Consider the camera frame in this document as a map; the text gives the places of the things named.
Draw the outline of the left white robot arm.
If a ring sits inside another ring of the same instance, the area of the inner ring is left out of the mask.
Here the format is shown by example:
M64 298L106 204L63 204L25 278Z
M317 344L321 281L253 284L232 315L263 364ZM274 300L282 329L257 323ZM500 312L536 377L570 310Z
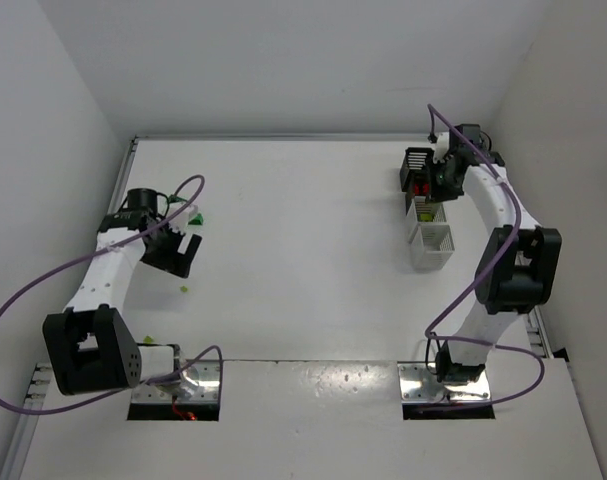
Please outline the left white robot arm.
M128 191L122 207L97 231L96 255L64 310L46 317L42 331L59 391L89 394L172 382L175 345L145 347L123 318L135 269L145 264L187 278L201 236L189 232L194 202L153 189Z

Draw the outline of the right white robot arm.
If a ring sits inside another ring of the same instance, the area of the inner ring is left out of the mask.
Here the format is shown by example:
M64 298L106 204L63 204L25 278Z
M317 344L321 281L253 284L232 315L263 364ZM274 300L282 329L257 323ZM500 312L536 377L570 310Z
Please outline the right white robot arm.
M488 232L472 283L453 302L474 296L474 304L456 333L440 339L435 358L438 381L463 384L480 377L490 351L517 319L549 300L562 236L526 211L504 161L485 147L476 124L453 127L445 153L424 170L429 202L470 196Z

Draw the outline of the red lego brick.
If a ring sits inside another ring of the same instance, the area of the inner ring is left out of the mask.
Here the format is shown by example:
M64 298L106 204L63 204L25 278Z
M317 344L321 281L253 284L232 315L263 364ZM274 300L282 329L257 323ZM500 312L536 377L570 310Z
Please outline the red lego brick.
M430 186L427 183L415 184L414 194L416 196L428 197L430 195Z

